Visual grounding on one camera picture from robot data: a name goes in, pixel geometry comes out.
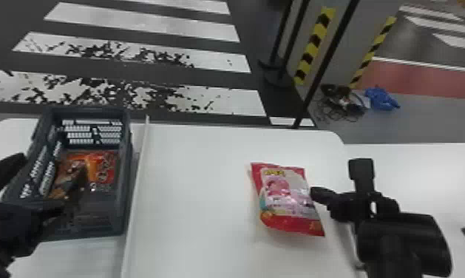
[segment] blue object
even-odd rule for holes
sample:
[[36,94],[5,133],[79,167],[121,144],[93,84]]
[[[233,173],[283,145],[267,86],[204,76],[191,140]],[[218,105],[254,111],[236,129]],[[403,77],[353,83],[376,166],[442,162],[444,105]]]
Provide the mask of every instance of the blue object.
[[379,87],[366,89],[365,96],[370,99],[372,109],[391,111],[395,108],[401,108],[385,89]]

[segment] tangled wires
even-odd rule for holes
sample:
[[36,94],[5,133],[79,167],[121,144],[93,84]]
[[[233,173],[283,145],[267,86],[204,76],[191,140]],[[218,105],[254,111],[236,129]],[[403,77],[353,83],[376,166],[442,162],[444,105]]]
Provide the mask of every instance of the tangled wires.
[[318,121],[329,123],[331,121],[349,121],[354,123],[364,114],[363,100],[348,87],[339,87],[331,84],[321,85],[323,96],[315,99],[315,117]]

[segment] white stripe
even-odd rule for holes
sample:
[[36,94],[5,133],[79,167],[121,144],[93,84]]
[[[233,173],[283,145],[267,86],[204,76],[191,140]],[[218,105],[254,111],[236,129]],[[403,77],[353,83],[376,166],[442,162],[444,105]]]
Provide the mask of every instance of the white stripe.
[[416,18],[412,16],[405,16],[405,18],[410,20],[414,24],[417,24],[418,26],[465,33],[465,25],[446,23],[442,21],[434,21],[424,18]]
[[207,13],[220,13],[223,15],[230,14],[227,2],[209,1],[209,0],[124,0],[145,4],[156,4],[167,7],[179,7],[188,10],[198,10]]
[[419,7],[401,6],[399,10],[401,12],[406,12],[406,13],[417,13],[417,14],[421,14],[424,16],[433,16],[433,17],[446,18],[446,19],[451,19],[451,20],[456,20],[456,21],[463,21],[463,19],[453,15],[452,13],[442,13],[442,12],[437,12],[434,10],[421,9]]
[[255,90],[154,85],[143,81],[109,81],[35,72],[0,70],[0,101],[33,104],[113,104],[129,109],[163,109],[206,114],[265,117]]
[[395,64],[407,64],[410,66],[433,67],[433,68],[442,69],[442,70],[455,70],[455,71],[465,72],[465,67],[454,67],[454,66],[447,66],[443,64],[422,63],[422,62],[398,60],[398,59],[384,58],[384,57],[373,57],[372,60],[390,62],[390,63],[395,63]]
[[[274,126],[292,126],[295,118],[270,117],[270,122]],[[302,119],[299,126],[315,126],[311,119]]]
[[81,4],[59,3],[44,19],[220,41],[239,41],[236,28],[230,24],[90,7]]
[[173,64],[207,70],[250,72],[244,55],[161,47],[123,41],[78,38],[67,35],[28,33],[13,49],[46,55],[111,59],[123,62]]
[[455,37],[453,35],[442,35],[442,34],[433,34],[436,38],[439,38],[444,43],[450,45],[451,47],[460,47],[465,48],[465,38]]

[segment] white tabletop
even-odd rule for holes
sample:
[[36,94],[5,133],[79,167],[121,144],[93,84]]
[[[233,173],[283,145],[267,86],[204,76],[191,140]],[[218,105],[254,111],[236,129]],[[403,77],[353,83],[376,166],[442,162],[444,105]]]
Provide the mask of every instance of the white tabletop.
[[[36,119],[0,122],[0,159],[27,151]],[[143,124],[132,124],[135,152],[142,146]],[[119,278],[125,236],[41,243],[30,257],[18,258],[9,271],[17,278]]]
[[[35,123],[0,123],[0,159],[28,148]],[[132,125],[135,150],[148,147],[127,244],[125,237],[42,243],[11,265],[14,277],[118,278],[122,257],[123,278],[354,277],[347,231],[323,207],[326,238],[268,231],[247,175],[251,161],[303,166],[311,185],[347,191],[348,157],[373,158],[379,191],[404,211],[436,218],[452,251],[452,277],[465,277],[465,144],[342,148],[329,132],[151,125],[143,138],[142,129]]]
[[150,125],[122,277],[354,277],[325,208],[326,237],[266,228],[248,173],[301,166],[310,184],[350,190],[346,161],[332,132]]

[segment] candy package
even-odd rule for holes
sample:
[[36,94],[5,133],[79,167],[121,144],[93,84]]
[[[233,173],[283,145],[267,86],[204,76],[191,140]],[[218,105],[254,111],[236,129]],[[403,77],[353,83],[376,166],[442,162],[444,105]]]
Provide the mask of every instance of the candy package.
[[323,237],[305,178],[305,170],[267,163],[252,163],[251,173],[259,198],[259,218],[267,227]]
[[74,151],[61,156],[58,174],[50,197],[61,195],[65,183],[81,168],[86,167],[90,191],[111,192],[115,182],[116,151]]

